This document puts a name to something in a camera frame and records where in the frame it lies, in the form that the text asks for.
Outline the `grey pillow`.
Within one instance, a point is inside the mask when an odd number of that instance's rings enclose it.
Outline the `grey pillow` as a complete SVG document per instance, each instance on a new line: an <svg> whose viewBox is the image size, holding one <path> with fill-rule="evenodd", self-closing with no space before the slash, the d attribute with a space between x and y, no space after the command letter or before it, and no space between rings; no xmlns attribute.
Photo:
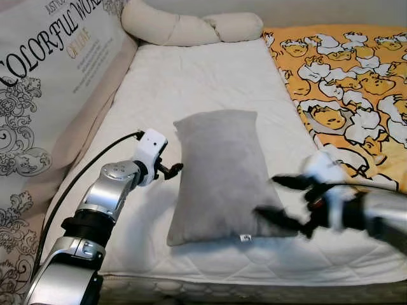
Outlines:
<svg viewBox="0 0 407 305"><path fill-rule="evenodd" d="M256 111L203 111L174 122L181 145L178 199L167 244L294 236L257 215L282 209L268 183Z"/></svg>

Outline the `beige bolster pillow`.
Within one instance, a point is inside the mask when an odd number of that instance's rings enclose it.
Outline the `beige bolster pillow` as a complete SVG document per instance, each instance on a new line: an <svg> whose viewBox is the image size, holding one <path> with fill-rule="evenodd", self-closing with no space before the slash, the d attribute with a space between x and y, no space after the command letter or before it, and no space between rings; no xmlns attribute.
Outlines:
<svg viewBox="0 0 407 305"><path fill-rule="evenodd" d="M159 46L240 43L255 40L263 32L263 21L254 13L193 17L152 8L143 0L128 0L122 9L120 23L131 36Z"/></svg>

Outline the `white printed bed guard panel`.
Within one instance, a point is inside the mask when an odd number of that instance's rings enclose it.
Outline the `white printed bed guard panel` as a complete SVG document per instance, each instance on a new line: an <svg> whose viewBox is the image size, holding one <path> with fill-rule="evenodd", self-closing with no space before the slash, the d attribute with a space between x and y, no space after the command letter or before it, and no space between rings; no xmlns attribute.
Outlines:
<svg viewBox="0 0 407 305"><path fill-rule="evenodd" d="M55 101L45 91L90 93L105 56L128 35L120 25L126 3L0 0L0 305L23 302L50 206L33 212L24 191L50 165L33 114Z"/></svg>

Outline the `white quilted mattress pad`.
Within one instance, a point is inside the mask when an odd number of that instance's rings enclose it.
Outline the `white quilted mattress pad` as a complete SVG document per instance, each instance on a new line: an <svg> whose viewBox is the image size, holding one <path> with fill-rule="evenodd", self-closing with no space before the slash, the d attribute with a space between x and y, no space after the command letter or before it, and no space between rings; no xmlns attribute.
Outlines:
<svg viewBox="0 0 407 305"><path fill-rule="evenodd" d="M257 113L256 128L271 175L295 173L316 151L262 40L169 47L144 44L135 53L89 148L70 177L105 146L137 130L169 141L166 163L181 160L174 123L198 112ZM108 287L126 282L215 283L265 287L356 287L404 281L404 256L366 233L317 230L313 238L233 238L170 247L179 178L139 187L107 245L100 272Z"/></svg>

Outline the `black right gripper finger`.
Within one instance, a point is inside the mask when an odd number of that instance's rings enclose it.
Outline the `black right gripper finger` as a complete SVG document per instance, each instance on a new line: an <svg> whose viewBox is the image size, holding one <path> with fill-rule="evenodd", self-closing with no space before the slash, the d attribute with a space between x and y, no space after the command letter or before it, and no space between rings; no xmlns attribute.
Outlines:
<svg viewBox="0 0 407 305"><path fill-rule="evenodd" d="M307 191L316 185L317 181L309 175L274 175L272 181L293 191Z"/></svg>
<svg viewBox="0 0 407 305"><path fill-rule="evenodd" d="M274 226L279 226L290 231L296 231L305 236L313 236L314 229L312 227L291 218L291 216L288 216L287 213L281 209L277 209L276 207L256 207L254 212L262 219L274 224Z"/></svg>

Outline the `orange cartoon print blanket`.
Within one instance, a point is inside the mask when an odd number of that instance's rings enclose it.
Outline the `orange cartoon print blanket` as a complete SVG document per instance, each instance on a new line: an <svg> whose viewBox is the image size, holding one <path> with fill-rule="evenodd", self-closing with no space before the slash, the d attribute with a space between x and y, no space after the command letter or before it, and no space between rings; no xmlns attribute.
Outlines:
<svg viewBox="0 0 407 305"><path fill-rule="evenodd" d="M406 29L317 24L263 38L317 146L352 179L405 191Z"/></svg>

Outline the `beige padded bed bumper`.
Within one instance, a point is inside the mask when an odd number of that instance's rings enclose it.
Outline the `beige padded bed bumper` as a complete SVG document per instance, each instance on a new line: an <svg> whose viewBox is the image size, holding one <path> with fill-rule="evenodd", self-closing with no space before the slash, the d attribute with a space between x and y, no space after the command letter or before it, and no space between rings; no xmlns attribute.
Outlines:
<svg viewBox="0 0 407 305"><path fill-rule="evenodd" d="M24 185L33 202L33 212L43 212L57 193L59 186L74 163L87 150L105 114L113 104L113 97L133 61L137 44L124 35L119 50L108 52L107 63L96 75L99 81L90 85L88 94L52 93L45 91L52 104L38 105L33 114L36 140L44 140L49 167Z"/></svg>

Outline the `grey patterned mattress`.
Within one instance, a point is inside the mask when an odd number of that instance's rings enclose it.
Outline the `grey patterned mattress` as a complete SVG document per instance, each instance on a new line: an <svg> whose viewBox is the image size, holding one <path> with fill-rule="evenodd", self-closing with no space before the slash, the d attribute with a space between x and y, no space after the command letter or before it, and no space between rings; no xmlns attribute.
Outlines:
<svg viewBox="0 0 407 305"><path fill-rule="evenodd" d="M406 282L358 287L274 287L105 276L100 305L186 304L355 305L405 304Z"/></svg>

